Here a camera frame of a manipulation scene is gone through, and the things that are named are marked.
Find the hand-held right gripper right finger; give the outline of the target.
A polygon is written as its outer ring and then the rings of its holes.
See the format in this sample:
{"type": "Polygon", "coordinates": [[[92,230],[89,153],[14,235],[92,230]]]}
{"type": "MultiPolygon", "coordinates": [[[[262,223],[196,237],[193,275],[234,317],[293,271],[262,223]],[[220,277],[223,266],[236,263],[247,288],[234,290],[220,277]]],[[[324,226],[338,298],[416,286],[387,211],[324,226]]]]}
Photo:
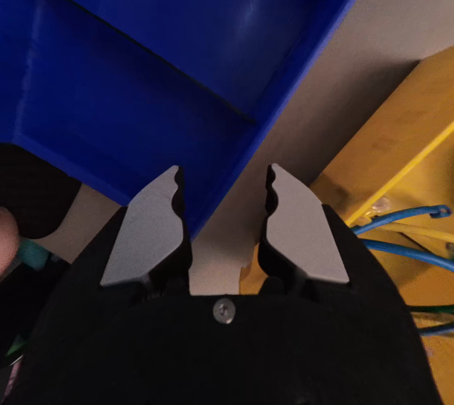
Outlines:
{"type": "Polygon", "coordinates": [[[285,293],[301,293],[307,281],[348,284],[349,276],[318,197],[276,163],[268,166],[266,192],[258,247],[261,269],[282,281],[285,293]]]}

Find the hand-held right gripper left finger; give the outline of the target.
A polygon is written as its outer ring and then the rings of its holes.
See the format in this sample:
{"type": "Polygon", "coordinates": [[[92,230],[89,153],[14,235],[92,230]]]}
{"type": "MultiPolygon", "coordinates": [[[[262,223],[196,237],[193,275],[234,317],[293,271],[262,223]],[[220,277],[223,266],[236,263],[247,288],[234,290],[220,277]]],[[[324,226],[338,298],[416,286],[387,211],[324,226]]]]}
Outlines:
{"type": "Polygon", "coordinates": [[[190,293],[192,247],[183,187],[183,169],[174,165],[131,200],[101,287],[136,282],[152,293],[190,293]]]}

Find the yellow plastic bin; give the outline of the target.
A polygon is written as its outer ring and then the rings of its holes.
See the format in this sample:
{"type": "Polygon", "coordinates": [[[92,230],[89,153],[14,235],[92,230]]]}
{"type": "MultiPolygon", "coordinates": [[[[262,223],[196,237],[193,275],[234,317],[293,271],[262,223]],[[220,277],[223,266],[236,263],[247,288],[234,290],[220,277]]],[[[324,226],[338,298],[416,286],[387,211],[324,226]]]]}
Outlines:
{"type": "Polygon", "coordinates": [[[453,404],[453,48],[424,59],[309,189],[349,276],[301,293],[259,266],[234,297],[235,404],[453,404]]]}

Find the blue plastic bin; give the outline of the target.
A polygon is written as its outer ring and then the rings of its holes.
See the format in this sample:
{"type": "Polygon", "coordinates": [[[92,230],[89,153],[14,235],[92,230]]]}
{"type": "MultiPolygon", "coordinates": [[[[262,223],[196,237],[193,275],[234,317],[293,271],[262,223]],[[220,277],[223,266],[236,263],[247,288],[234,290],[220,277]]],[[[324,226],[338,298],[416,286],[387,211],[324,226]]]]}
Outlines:
{"type": "Polygon", "coordinates": [[[356,0],[0,0],[1,142],[198,235],[356,0]]]}

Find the person's left forearm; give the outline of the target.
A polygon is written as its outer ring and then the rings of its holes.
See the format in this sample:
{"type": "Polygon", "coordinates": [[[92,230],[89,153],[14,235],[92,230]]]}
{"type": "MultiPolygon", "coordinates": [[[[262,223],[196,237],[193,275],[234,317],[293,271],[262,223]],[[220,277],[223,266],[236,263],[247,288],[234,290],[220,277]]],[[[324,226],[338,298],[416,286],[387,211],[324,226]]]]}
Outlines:
{"type": "Polygon", "coordinates": [[[20,263],[17,252],[20,234],[17,221],[12,213],[0,208],[0,279],[3,280],[20,263]]]}

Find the colourful printed cloth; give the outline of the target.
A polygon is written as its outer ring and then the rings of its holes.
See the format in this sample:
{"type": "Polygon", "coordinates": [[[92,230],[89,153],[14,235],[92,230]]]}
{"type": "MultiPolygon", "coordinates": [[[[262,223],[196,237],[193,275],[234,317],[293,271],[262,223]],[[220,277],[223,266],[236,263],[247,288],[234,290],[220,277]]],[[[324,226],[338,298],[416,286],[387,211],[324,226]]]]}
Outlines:
{"type": "Polygon", "coordinates": [[[23,239],[12,264],[1,274],[1,401],[14,369],[11,364],[20,357],[45,301],[46,287],[40,281],[49,257],[46,249],[23,239]]]}

